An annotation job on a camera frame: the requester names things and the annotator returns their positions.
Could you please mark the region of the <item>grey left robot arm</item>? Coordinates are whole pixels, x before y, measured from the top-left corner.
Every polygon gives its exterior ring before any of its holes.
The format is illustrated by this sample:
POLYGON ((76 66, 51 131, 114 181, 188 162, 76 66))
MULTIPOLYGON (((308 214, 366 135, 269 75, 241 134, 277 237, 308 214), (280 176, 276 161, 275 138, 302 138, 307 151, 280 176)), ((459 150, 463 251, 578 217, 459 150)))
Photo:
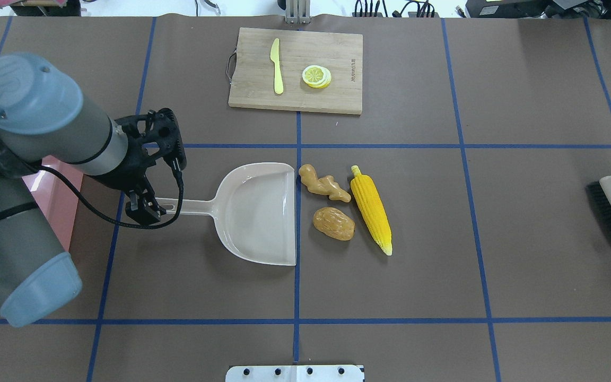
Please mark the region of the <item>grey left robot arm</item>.
POLYGON ((184 197, 184 143, 173 111, 112 119, 77 82, 45 58, 17 51, 0 56, 0 318, 20 328, 73 300, 83 282, 24 177, 60 179, 95 215, 114 225, 60 171, 54 157, 127 196, 128 228, 153 230, 165 210, 146 170, 163 159, 184 197))

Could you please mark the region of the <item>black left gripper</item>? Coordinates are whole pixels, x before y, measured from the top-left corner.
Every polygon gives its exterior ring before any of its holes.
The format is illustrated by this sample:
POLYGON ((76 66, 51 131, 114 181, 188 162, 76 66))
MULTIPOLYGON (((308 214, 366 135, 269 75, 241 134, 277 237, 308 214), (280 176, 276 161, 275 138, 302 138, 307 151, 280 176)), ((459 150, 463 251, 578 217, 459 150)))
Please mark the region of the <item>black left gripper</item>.
MULTIPOLYGON (((146 178, 146 170, 163 159, 170 166, 178 161, 180 171, 187 166, 184 143, 177 118, 172 109, 163 107, 145 115, 116 119, 126 133, 127 150, 124 159, 110 172, 93 178, 107 188, 124 193, 153 193, 146 178)), ((153 194, 145 194, 143 201, 127 202, 126 215, 136 223, 159 223, 167 210, 160 206, 153 194)))

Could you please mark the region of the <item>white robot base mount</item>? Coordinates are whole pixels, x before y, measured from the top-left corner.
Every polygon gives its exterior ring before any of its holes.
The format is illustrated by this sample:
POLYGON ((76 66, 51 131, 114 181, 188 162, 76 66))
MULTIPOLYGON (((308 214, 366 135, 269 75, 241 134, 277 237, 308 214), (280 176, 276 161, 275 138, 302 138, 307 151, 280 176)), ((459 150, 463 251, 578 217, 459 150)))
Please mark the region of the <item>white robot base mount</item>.
POLYGON ((354 364, 235 366, 225 381, 365 381, 365 372, 354 364))

